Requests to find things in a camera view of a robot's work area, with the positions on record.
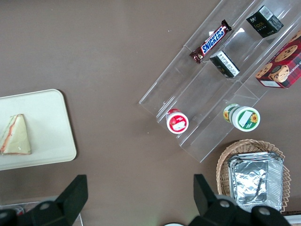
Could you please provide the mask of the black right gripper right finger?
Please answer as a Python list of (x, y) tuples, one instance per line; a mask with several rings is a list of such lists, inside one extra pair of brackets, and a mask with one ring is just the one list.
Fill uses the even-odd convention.
[(199, 216), (190, 226), (289, 226), (279, 211), (255, 206), (247, 212), (225, 198), (217, 198), (202, 174), (195, 174), (193, 194)]

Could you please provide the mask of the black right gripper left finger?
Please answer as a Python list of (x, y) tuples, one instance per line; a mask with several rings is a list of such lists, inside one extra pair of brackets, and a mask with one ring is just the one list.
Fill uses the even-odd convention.
[(54, 200), (17, 217), (19, 226), (72, 226), (88, 199), (87, 176), (78, 175)]

